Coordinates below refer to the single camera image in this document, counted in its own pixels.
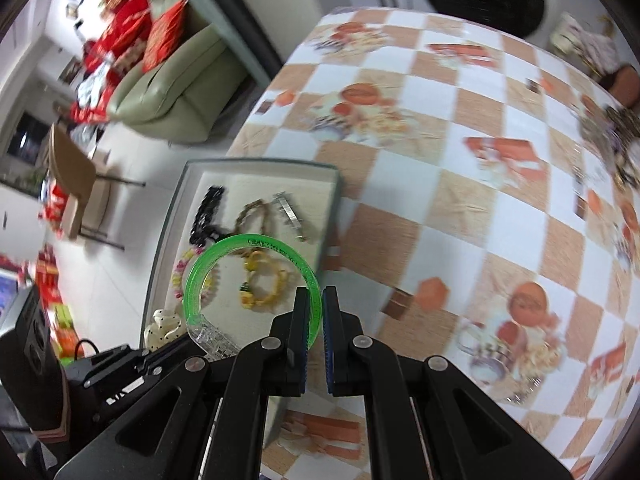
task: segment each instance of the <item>silver hair clip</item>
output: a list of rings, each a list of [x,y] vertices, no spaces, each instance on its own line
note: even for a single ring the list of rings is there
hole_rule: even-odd
[[[296,214],[287,194],[283,191],[273,195],[273,199],[276,206],[280,209],[280,213],[282,214],[285,223],[289,224],[296,232],[296,238],[304,242],[306,240],[306,236],[302,228],[302,218]]]

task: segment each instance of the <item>checkered tablecloth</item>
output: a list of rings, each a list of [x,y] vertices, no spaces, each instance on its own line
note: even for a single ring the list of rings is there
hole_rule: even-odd
[[[364,41],[345,44],[354,32]],[[356,83],[378,89],[391,123],[366,116],[367,95],[347,98]],[[449,358],[576,478],[593,474],[622,430],[640,366],[639,198],[583,143],[583,95],[615,105],[563,60],[496,30],[348,9],[295,50],[229,151],[337,166],[344,186],[323,281],[340,306],[399,354]],[[534,301],[522,308],[537,308],[535,321],[516,316],[516,297]],[[461,349],[478,334],[512,354],[499,380]],[[310,392],[290,410],[364,430],[359,399],[327,396],[321,353],[319,342]],[[263,472],[366,479],[361,444],[354,460],[280,438]]]

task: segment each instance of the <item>green ring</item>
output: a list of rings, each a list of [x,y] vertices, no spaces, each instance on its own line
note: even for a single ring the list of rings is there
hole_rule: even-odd
[[[320,331],[322,318],[322,294],[320,293],[318,279],[308,263],[294,249],[275,238],[265,235],[242,234],[230,236],[213,244],[200,255],[193,267],[191,267],[191,272],[184,286],[182,305],[187,325],[201,326],[203,328],[212,326],[200,310],[200,291],[205,277],[220,258],[232,251],[249,247],[271,249],[282,254],[302,274],[310,297],[311,313],[309,317],[308,348],[311,348]]]

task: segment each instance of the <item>leather armchair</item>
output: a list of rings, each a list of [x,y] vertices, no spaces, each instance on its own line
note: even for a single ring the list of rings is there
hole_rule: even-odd
[[[178,0],[149,0],[156,20]],[[188,6],[185,40],[169,59],[124,76],[107,106],[113,121],[172,142],[204,142],[247,72],[213,25]]]

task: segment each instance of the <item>screw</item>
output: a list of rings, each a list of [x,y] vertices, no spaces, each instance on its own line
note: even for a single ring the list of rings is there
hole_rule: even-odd
[[[184,367],[190,372],[199,372],[204,368],[204,359],[202,357],[189,357]]]
[[[368,335],[357,335],[353,338],[353,345],[356,348],[369,348],[373,345],[373,339]]]
[[[280,348],[280,340],[277,337],[265,337],[262,340],[262,348],[265,350],[275,350]]]
[[[439,355],[430,357],[427,361],[427,364],[429,365],[429,368],[431,368],[431,370],[436,370],[437,372],[443,372],[447,369],[447,367],[449,367],[449,363],[447,362],[447,360],[444,357],[440,357]]]

